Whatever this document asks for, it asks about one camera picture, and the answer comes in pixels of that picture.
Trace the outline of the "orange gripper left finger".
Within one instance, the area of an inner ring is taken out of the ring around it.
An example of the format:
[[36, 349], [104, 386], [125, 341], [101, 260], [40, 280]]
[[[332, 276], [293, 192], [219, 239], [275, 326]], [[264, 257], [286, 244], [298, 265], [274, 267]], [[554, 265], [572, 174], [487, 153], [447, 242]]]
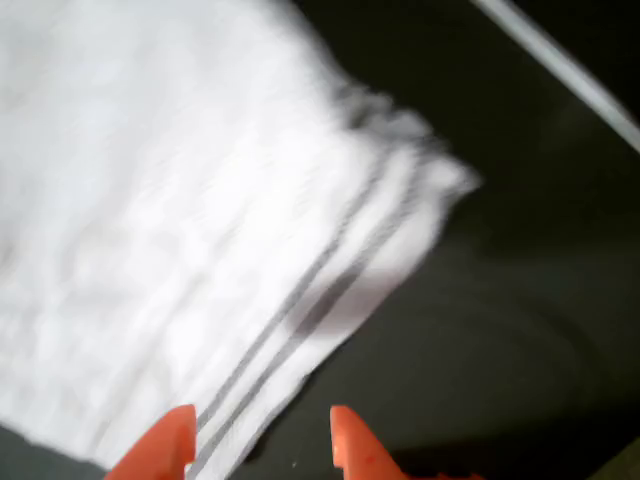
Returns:
[[196, 456], [197, 418], [192, 404], [171, 409], [105, 476], [105, 480], [184, 480]]

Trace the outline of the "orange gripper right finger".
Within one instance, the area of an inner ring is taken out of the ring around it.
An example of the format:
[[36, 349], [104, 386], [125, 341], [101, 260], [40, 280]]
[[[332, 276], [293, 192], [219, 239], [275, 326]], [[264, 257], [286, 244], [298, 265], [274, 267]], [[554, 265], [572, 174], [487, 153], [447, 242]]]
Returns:
[[330, 409], [332, 459], [344, 480], [414, 480], [350, 407]]

